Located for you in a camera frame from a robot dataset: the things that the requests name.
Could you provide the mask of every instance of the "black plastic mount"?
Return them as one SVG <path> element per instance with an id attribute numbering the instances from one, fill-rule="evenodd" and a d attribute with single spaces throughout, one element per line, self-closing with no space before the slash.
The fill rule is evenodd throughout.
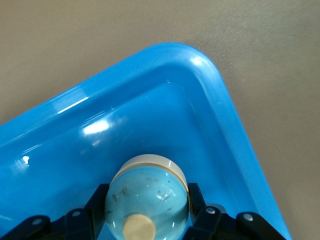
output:
<path id="1" fill-rule="evenodd" d="M 239 213 L 236 219 L 206 205 L 197 183 L 189 183 L 192 226 L 183 240 L 285 240 L 263 217 Z M 101 184 L 84 208 L 69 211 L 56 221 L 48 216 L 27 218 L 0 240 L 96 240 L 105 223 L 109 184 Z"/>
<path id="2" fill-rule="evenodd" d="M 101 184 L 84 208 L 69 211 L 56 221 L 48 216 L 27 218 L 0 240 L 96 240 L 105 223 L 109 184 Z"/>
<path id="3" fill-rule="evenodd" d="M 197 183 L 189 183 L 193 226 L 183 240 L 285 240 L 262 216 L 239 213 L 236 219 L 214 206 L 206 205 Z"/>

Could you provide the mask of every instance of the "clear glass ball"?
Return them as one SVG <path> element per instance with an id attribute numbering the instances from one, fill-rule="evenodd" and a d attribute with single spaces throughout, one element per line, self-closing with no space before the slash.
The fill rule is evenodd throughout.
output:
<path id="1" fill-rule="evenodd" d="M 188 194 L 169 171 L 135 166 L 110 185 L 105 219 L 117 240 L 177 240 L 189 216 Z"/>

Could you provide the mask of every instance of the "gray table surface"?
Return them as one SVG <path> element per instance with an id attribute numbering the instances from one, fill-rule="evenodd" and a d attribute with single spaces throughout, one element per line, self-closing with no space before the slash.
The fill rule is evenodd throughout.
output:
<path id="1" fill-rule="evenodd" d="M 320 236 L 320 1 L 0 1 L 0 124 L 155 43 L 219 68 L 292 237 Z"/>

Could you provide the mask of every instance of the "glass sphere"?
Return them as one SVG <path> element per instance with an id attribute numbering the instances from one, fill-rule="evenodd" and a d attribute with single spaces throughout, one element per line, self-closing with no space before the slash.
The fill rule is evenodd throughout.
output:
<path id="1" fill-rule="evenodd" d="M 117 240 L 177 240 L 189 216 L 188 194 L 169 171 L 135 166 L 110 185 L 105 219 Z"/>

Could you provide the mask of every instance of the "blue plastic tray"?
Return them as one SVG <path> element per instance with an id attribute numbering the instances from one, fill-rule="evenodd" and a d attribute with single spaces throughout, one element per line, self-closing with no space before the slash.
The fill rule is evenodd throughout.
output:
<path id="1" fill-rule="evenodd" d="M 232 217 L 259 213 L 291 239 L 217 68 L 177 43 L 142 50 L 0 126 L 0 236 L 32 215 L 56 220 L 83 207 L 140 154 L 173 160 L 207 203 Z"/>

